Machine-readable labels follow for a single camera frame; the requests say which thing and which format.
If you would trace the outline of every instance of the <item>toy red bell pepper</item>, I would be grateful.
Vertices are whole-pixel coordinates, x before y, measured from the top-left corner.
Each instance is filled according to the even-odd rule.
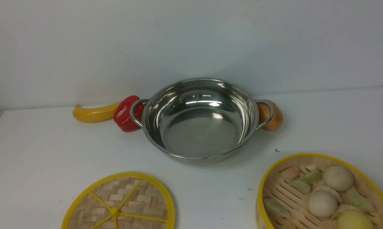
[[[132,132],[134,130],[140,129],[136,123],[134,123],[129,115],[129,109],[132,104],[139,100],[139,97],[132,95],[124,99],[116,109],[114,113],[114,122],[119,126],[123,132]],[[145,106],[143,104],[138,104],[133,109],[133,115],[138,120],[142,120],[142,113]]]

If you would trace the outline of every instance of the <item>pot rim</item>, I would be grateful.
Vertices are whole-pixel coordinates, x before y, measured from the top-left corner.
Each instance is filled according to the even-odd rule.
[[[233,87],[236,87],[238,90],[240,90],[243,94],[245,94],[252,102],[252,104],[254,104],[254,111],[255,111],[255,120],[251,126],[251,131],[248,133],[248,135],[240,142],[238,143],[237,145],[229,148],[229,149],[226,149],[224,151],[221,151],[219,152],[218,155],[215,155],[215,156],[210,156],[210,157],[187,157],[185,155],[181,155],[181,154],[177,154],[176,152],[172,152],[172,151],[169,151],[167,150],[166,148],[163,148],[162,146],[160,146],[159,144],[157,144],[150,136],[149,132],[146,130],[146,125],[145,125],[145,116],[146,116],[146,111],[148,110],[150,104],[152,103],[152,101],[154,101],[156,99],[156,97],[158,97],[163,91],[165,91],[167,88],[169,87],[172,87],[176,84],[181,84],[181,83],[185,83],[185,82],[189,82],[189,81],[196,81],[196,80],[210,80],[210,81],[217,81],[219,83],[225,83],[225,84],[229,84]],[[173,156],[175,158],[183,158],[183,159],[190,159],[190,160],[203,160],[203,159],[211,159],[211,158],[217,158],[217,157],[220,157],[220,156],[223,156],[223,155],[227,155],[229,154],[230,152],[236,150],[237,148],[239,148],[241,145],[243,145],[245,142],[248,141],[248,139],[251,138],[251,136],[254,134],[255,130],[256,130],[256,126],[258,125],[258,122],[259,122],[259,109],[258,109],[258,106],[256,105],[256,101],[251,97],[250,94],[248,94],[245,89],[241,88],[240,86],[238,85],[235,85],[234,83],[231,83],[229,81],[226,81],[226,80],[220,80],[220,79],[216,79],[216,78],[210,78],[210,77],[198,77],[198,78],[190,78],[190,79],[186,79],[186,80],[181,80],[181,81],[177,81],[175,83],[172,83],[164,88],[162,88],[161,90],[159,90],[157,93],[155,93],[149,100],[148,102],[145,104],[145,109],[143,110],[143,113],[142,113],[142,130],[143,130],[143,133],[145,134],[146,138],[149,140],[149,142],[151,142],[155,147],[157,147],[158,149],[160,149],[161,151],[165,152],[166,154],[170,155],[170,156]]]

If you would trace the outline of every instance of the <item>stainless steel pot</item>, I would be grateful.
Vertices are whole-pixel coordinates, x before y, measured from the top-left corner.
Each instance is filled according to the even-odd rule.
[[[146,103],[142,122],[133,116],[139,103]],[[269,118],[260,124],[256,103],[270,108]],[[213,161],[230,155],[267,125],[274,109],[234,84],[197,78],[171,84],[150,100],[136,101],[129,113],[147,139],[167,155],[183,161]]]

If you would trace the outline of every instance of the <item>pot handle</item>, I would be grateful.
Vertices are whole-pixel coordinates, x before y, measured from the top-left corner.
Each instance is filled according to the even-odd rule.
[[[269,124],[269,122],[271,122],[271,120],[273,119],[273,115],[274,115],[274,113],[275,113],[275,110],[273,109],[272,104],[269,103],[269,102],[266,101],[266,100],[255,100],[255,102],[256,102],[256,103],[262,103],[262,104],[265,104],[265,105],[267,105],[267,106],[269,107],[269,109],[270,109],[269,117],[267,118],[267,120],[266,120],[265,122],[258,124],[258,126],[257,126],[256,129],[255,129],[255,130],[257,130],[257,129],[259,129],[259,128],[262,128],[262,127],[266,126],[267,124]]]
[[[132,106],[131,106],[131,108],[129,109],[129,116],[131,117],[131,119],[132,119],[132,121],[134,122],[134,123],[136,123],[138,126],[140,126],[140,127],[142,127],[142,122],[141,121],[139,121],[139,120],[137,120],[136,118],[135,118],[135,116],[133,115],[133,109],[135,108],[135,106],[137,106],[138,104],[140,104],[140,103],[147,103],[149,100],[138,100],[138,101],[135,101],[133,104],[132,104]]]

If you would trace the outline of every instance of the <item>white table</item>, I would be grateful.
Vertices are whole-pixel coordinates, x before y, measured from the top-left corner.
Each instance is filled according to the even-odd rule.
[[[59,228],[84,188],[123,171],[148,173],[169,188],[177,228],[256,228],[262,175],[300,152],[341,158],[383,192],[383,87],[261,98],[278,104],[283,127],[257,131],[234,156],[203,166],[173,161],[142,131],[124,133],[112,120],[80,123],[72,108],[6,111],[0,118],[0,228]]]

